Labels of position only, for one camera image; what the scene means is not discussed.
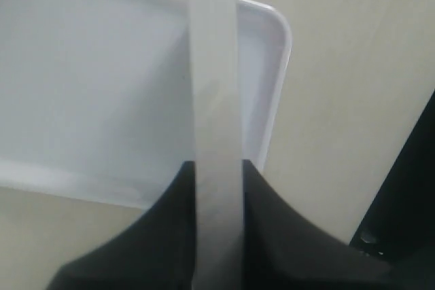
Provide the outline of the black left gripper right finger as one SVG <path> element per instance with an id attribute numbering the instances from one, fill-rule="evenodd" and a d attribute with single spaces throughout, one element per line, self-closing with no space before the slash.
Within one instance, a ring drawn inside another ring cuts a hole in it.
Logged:
<path id="1" fill-rule="evenodd" d="M 243 161 L 244 289 L 401 289 L 391 267 L 328 235 Z"/>

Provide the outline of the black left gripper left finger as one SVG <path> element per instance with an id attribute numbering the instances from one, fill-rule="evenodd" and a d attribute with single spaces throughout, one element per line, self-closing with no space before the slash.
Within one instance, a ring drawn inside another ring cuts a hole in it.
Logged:
<path id="1" fill-rule="evenodd" d="M 195 171 L 184 162 L 136 222 L 63 265 L 49 289 L 191 289 L 196 250 Z"/>

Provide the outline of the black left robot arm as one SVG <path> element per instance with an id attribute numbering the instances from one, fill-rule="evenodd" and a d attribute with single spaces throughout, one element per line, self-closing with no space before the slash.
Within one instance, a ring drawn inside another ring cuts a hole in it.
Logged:
<path id="1" fill-rule="evenodd" d="M 242 289 L 433 289 L 434 101 L 429 100 L 350 244 L 288 205 L 243 163 Z M 64 266 L 50 289 L 191 289 L 195 168 L 184 162 L 151 209 Z"/>

